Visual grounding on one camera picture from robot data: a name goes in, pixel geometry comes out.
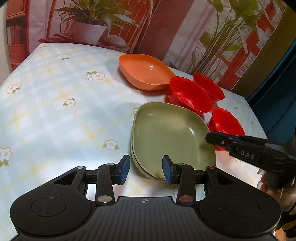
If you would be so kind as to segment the person's right hand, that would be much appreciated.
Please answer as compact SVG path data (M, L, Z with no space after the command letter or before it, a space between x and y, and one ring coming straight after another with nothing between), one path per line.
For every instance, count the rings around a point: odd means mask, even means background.
M268 188L266 172L259 169L261 179L258 188L272 196L281 207L280 228L285 234L285 240L295 240L295 178L281 189Z

